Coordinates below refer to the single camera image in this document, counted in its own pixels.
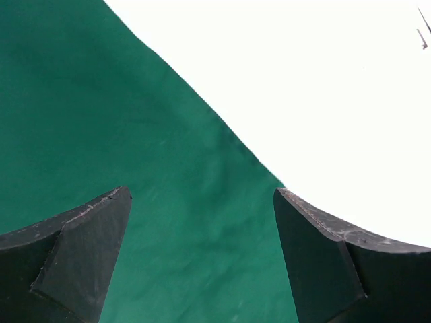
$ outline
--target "white surface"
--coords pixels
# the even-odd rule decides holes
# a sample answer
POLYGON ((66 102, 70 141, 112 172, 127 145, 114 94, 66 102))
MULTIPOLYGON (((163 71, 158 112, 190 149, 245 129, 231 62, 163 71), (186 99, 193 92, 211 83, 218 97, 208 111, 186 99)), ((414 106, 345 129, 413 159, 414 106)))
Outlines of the white surface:
POLYGON ((107 3, 287 188, 431 246, 431 34, 415 3, 107 3))

